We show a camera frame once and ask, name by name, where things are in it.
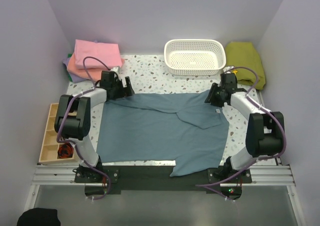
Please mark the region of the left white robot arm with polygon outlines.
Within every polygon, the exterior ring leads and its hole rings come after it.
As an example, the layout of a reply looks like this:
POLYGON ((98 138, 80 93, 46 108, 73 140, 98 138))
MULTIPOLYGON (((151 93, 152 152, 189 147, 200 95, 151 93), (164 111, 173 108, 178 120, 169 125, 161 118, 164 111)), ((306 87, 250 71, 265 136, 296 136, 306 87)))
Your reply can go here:
POLYGON ((93 88, 77 95, 62 95, 59 99, 54 129, 57 142, 69 144, 80 158, 79 165, 87 167, 86 176, 92 182, 103 178, 101 160, 89 137, 91 109, 107 101, 134 94, 129 76, 123 79, 115 71, 103 71, 93 88))

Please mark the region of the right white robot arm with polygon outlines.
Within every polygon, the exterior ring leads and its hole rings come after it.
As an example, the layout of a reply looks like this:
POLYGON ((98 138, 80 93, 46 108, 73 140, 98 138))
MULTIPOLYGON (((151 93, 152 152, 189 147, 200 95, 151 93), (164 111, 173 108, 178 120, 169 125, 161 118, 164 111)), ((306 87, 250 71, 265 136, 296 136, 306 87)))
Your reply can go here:
POLYGON ((222 73, 220 83, 212 84, 205 102, 218 107, 228 104, 237 109, 248 122, 245 147, 227 158, 216 176, 235 182, 241 175, 240 171, 246 170, 256 161, 279 156, 285 151, 287 140, 283 114, 266 109, 249 96, 247 90, 239 88, 235 74, 222 73))

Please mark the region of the blue t shirt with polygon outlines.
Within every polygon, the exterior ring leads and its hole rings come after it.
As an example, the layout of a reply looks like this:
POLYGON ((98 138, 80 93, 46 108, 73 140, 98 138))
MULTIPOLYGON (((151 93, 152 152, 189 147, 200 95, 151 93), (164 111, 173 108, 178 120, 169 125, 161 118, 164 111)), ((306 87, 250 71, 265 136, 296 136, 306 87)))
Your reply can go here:
POLYGON ((207 92, 135 94, 103 106, 97 153, 102 162, 173 160, 171 176, 219 166, 229 122, 207 92))

